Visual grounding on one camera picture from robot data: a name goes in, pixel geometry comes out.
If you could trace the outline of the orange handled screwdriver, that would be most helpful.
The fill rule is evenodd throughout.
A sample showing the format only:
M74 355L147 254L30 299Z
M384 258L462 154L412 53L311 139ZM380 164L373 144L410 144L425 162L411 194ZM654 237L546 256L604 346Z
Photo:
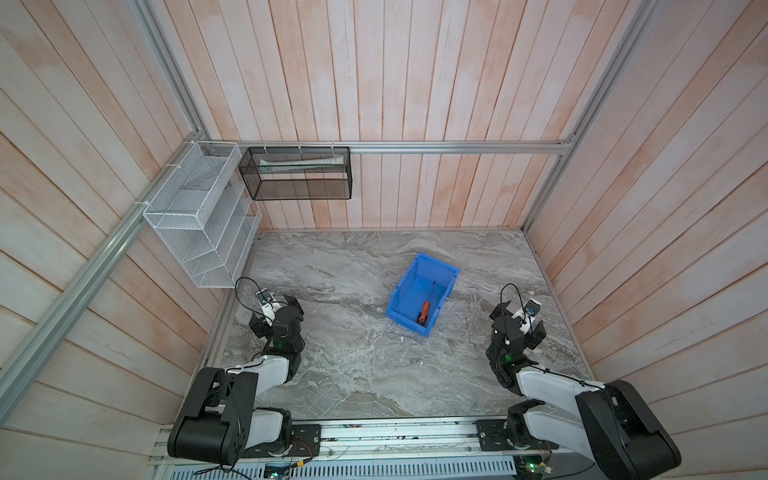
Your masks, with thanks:
M427 323L428 323L429 310L430 310L430 307L431 307L431 298L432 298L432 295L433 295L433 292L434 292L434 289L435 289L435 285L436 285L436 283L433 282L431 287L430 287L430 290L428 292L428 295L427 295L427 297L426 297L426 299L425 299L425 301L424 301L424 303L423 303L423 305L421 307L421 310L419 311L419 315L417 317L417 322L421 326L426 326Z

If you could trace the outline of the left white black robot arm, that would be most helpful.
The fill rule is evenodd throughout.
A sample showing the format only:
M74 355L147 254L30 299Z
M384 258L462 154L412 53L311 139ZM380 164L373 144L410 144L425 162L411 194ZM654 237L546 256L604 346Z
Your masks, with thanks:
M284 299L253 324L267 344L251 362L196 374L168 437L169 456L233 466L254 448L273 455L292 449L291 413L255 406L258 395L292 380L301 363L304 311L295 297Z

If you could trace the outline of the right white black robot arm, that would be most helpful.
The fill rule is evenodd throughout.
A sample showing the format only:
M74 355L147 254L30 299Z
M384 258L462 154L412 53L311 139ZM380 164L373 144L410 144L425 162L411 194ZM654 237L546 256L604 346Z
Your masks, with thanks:
M540 366L526 356L546 336L529 299L516 312L500 301L489 318L486 350L502 387L521 400L507 411L505 435L515 447L553 442L588 459L608 479L653 479L679 467L682 454L629 382L588 381Z

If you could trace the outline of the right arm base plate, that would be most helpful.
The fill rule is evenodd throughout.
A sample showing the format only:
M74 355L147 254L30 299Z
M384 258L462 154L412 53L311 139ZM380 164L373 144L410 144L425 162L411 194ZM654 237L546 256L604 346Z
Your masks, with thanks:
M479 419L474 422L480 450L483 452L512 451L515 449L507 432L507 421Z

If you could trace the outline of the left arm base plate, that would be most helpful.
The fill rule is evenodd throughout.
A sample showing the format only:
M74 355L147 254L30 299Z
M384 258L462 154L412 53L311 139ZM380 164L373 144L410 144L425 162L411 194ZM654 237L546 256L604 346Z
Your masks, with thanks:
M288 437L289 457L314 458L320 454L322 426L320 424L294 424Z

